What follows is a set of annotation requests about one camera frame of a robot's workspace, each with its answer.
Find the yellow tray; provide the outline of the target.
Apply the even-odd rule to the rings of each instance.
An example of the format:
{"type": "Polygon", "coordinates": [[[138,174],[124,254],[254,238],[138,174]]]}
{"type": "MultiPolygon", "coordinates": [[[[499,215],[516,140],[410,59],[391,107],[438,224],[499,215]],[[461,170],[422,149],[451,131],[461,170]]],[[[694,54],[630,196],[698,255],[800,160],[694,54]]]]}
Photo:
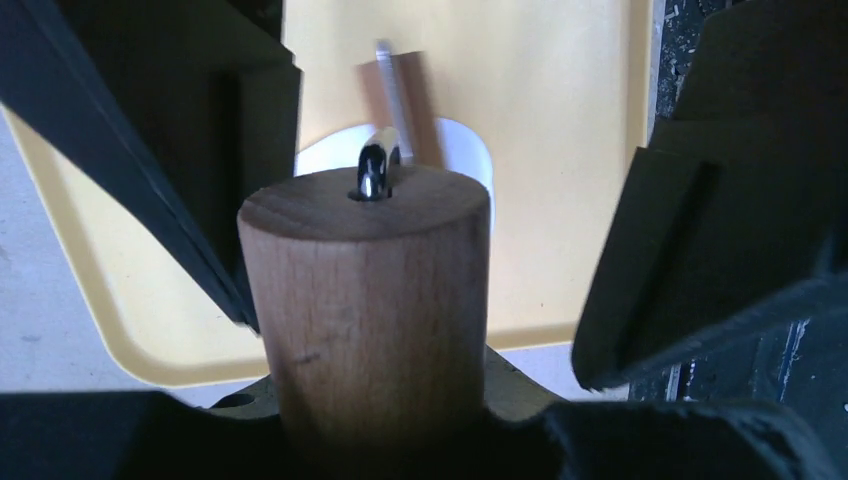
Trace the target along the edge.
{"type": "MultiPolygon", "coordinates": [[[[572,340],[634,149],[646,137],[648,1],[280,1],[301,73],[299,152],[383,120],[380,39],[425,58],[434,116],[492,158],[489,343],[572,340]]],[[[85,324],[131,376],[183,387],[267,373],[232,322],[144,226],[1,100],[82,295],[85,324]]]]}

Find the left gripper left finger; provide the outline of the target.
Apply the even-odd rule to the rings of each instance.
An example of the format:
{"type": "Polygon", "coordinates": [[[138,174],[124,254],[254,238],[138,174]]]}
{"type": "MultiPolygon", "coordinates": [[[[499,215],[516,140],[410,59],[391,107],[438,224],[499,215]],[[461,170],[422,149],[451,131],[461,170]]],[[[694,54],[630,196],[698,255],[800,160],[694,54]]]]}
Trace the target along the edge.
{"type": "Polygon", "coordinates": [[[280,1],[5,1],[1,100],[128,210],[234,323],[236,227],[294,172],[301,73],[280,1]]]}

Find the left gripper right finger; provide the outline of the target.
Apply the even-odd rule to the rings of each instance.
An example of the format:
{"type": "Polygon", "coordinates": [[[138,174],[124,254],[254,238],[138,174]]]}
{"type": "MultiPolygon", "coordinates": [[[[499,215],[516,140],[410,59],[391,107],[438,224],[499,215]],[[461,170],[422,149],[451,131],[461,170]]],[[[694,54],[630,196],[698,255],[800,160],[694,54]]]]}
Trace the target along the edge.
{"type": "Polygon", "coordinates": [[[615,387],[846,309],[847,5],[746,1],[633,157],[572,366],[615,387]]]}

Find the wooden dough roller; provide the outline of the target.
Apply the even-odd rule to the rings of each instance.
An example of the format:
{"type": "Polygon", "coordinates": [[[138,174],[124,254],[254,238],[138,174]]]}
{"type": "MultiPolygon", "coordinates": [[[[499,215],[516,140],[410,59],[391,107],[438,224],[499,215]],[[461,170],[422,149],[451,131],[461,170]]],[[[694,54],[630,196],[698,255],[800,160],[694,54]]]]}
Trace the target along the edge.
{"type": "Polygon", "coordinates": [[[490,196],[445,170],[420,52],[392,60],[411,144],[261,189],[237,223],[292,444],[407,450],[484,415],[490,196]]]}

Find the white dough ball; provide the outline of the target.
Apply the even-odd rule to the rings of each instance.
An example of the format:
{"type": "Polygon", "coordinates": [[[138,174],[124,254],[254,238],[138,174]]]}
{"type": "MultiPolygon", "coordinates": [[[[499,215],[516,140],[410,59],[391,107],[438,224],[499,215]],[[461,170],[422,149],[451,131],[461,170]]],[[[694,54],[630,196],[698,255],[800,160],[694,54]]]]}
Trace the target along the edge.
{"type": "MultiPolygon", "coordinates": [[[[472,129],[460,122],[439,117],[436,126],[444,167],[475,179],[487,189],[491,203],[490,230],[494,232],[496,205],[493,165],[488,149],[472,129]]],[[[373,125],[361,124],[328,135],[298,153],[294,175],[355,167],[360,148],[375,132],[373,125]]]]}

